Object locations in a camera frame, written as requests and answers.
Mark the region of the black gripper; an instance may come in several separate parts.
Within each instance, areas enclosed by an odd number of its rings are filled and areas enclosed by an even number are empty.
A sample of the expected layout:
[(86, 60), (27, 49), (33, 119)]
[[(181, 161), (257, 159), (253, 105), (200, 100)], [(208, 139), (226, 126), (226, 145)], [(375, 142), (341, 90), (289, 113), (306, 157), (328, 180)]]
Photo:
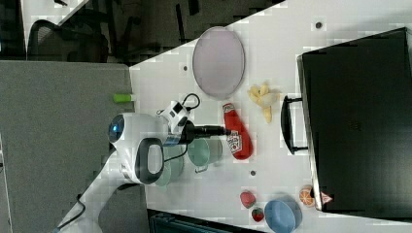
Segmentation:
[(231, 135), (231, 130), (227, 131), (224, 127), (216, 125), (194, 126), (194, 124), (190, 120), (188, 120), (185, 127), (183, 128), (179, 144), (188, 145), (195, 138), (210, 138), (228, 135)]

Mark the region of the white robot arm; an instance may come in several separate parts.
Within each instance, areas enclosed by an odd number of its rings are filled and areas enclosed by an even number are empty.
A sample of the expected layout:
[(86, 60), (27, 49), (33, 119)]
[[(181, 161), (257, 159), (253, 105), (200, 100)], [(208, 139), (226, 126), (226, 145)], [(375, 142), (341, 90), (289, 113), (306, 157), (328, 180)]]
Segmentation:
[(186, 116), (170, 112), (115, 116), (108, 130), (115, 152), (52, 233), (102, 233), (98, 219), (111, 196), (125, 184), (155, 183), (163, 172), (166, 147), (230, 133), (218, 125), (196, 126)]

